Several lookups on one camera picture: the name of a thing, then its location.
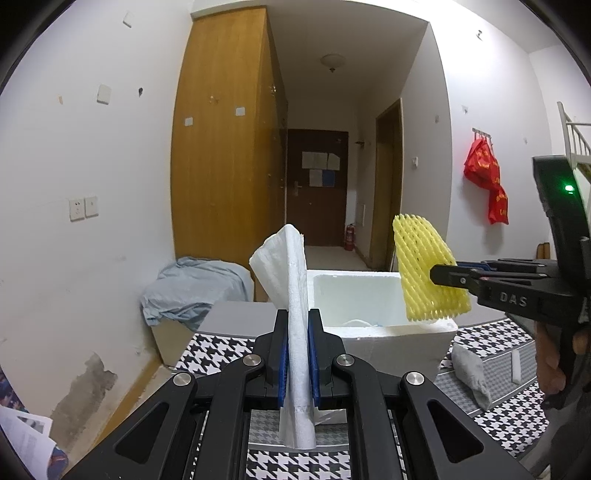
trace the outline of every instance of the gray towel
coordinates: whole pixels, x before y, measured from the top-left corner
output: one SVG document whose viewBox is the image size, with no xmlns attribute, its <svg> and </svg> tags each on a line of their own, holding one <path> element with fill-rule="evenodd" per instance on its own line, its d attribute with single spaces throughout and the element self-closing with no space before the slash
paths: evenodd
<svg viewBox="0 0 591 480">
<path fill-rule="evenodd" d="M 488 411 L 492 404 L 492 397 L 486 385 L 484 366 L 480 357 L 459 343 L 454 343 L 452 363 L 456 376 L 474 393 L 476 403 L 482 410 Z"/>
</svg>

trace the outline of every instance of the red cloth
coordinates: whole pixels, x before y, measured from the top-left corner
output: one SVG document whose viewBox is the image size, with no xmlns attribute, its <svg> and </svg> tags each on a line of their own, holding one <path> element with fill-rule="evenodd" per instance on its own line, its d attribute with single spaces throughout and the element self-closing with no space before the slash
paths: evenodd
<svg viewBox="0 0 591 480">
<path fill-rule="evenodd" d="M 489 190 L 488 221 L 509 225 L 508 199 L 501 186 L 501 169 L 486 138 L 477 138 L 464 163 L 464 175 L 472 183 Z"/>
</svg>

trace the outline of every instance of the wall stain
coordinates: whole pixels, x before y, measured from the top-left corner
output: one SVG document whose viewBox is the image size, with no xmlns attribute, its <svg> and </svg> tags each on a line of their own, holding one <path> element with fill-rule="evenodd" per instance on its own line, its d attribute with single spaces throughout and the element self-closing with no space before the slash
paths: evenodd
<svg viewBox="0 0 591 480">
<path fill-rule="evenodd" d="M 70 392 L 51 414 L 51 438 L 66 452 L 99 409 L 107 390 L 111 390 L 117 381 L 117 375 L 105 370 L 105 364 L 96 353 L 85 365 L 86 371 L 72 381 Z"/>
</svg>

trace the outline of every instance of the ceiling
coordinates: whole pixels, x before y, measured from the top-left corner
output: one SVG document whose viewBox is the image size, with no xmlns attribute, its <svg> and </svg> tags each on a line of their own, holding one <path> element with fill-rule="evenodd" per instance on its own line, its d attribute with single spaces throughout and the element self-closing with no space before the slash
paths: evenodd
<svg viewBox="0 0 591 480">
<path fill-rule="evenodd" d="M 266 3 L 288 99 L 359 99 L 393 64 L 410 71 L 427 26 L 400 12 L 342 0 Z M 329 53 L 346 57 L 334 73 L 320 63 Z"/>
<path fill-rule="evenodd" d="M 519 0 L 454 0 L 491 23 L 527 53 L 559 45 L 560 40 Z"/>
</svg>

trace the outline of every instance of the light switch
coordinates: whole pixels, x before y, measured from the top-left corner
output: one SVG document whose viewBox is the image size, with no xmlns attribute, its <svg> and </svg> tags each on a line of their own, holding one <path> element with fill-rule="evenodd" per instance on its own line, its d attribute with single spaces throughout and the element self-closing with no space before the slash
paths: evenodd
<svg viewBox="0 0 591 480">
<path fill-rule="evenodd" d="M 70 200 L 70 221 L 82 220 L 84 218 L 84 199 Z"/>
<path fill-rule="evenodd" d="M 86 218 L 97 216 L 99 214 L 99 198 L 86 197 L 84 199 L 84 212 Z"/>
<path fill-rule="evenodd" d="M 111 101 L 111 87 L 101 84 L 99 86 L 99 93 L 96 95 L 96 101 L 109 105 Z"/>
</svg>

